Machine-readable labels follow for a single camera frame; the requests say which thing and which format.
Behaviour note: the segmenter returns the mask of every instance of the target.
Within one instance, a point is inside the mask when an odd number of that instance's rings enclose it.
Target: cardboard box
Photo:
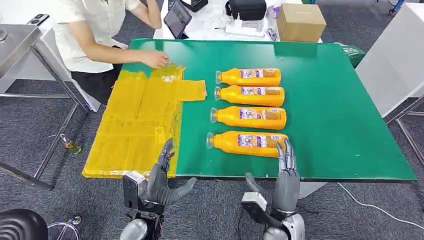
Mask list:
[[[316,43],[326,25],[318,5],[281,4],[277,18],[280,41]]]

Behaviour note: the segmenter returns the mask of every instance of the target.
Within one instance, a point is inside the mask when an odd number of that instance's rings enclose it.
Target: yellow plastic bag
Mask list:
[[[181,66],[144,72],[121,71],[82,171],[86,178],[121,178],[136,170],[148,176],[167,139],[175,156],[168,171],[174,177],[180,145],[181,101],[202,101],[204,80],[183,80]]]

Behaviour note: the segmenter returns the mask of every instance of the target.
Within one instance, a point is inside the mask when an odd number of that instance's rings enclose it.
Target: person's arm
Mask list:
[[[161,51],[120,49],[96,43],[93,32],[86,21],[67,23],[81,49],[93,61],[109,64],[142,62],[152,68],[165,67],[168,56]]]
[[[137,7],[131,9],[130,12],[154,29],[162,27],[161,10],[159,10],[156,0],[147,0],[147,7],[139,2]]]

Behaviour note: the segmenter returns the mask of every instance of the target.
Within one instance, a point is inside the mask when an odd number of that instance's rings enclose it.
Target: white table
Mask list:
[[[224,41],[270,41],[268,35],[263,37],[253,37],[235,34],[226,34],[223,29],[230,18],[225,14],[225,3],[227,0],[209,0],[209,4],[198,12],[191,12],[193,16],[191,22],[187,25],[185,33],[188,40],[224,40]],[[266,0],[267,7],[274,4],[302,4],[301,0]],[[165,16],[168,14],[168,0],[163,1],[160,18],[162,19],[162,28],[154,32],[154,39],[175,39],[168,26],[164,23]],[[266,15],[263,23],[264,29],[272,28],[278,36],[277,21]],[[327,182],[301,182],[299,198],[305,198],[315,192]]]
[[[424,4],[405,3],[356,67],[382,117],[424,94],[423,39]]]

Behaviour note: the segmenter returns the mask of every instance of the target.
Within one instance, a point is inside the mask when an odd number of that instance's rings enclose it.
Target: black chair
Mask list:
[[[49,229],[63,226],[57,240],[62,239],[65,232],[71,229],[76,240],[80,240],[80,233],[74,225],[81,222],[76,216],[68,222],[55,222],[47,225],[43,217],[29,209],[11,209],[0,212],[0,240],[48,240]]]

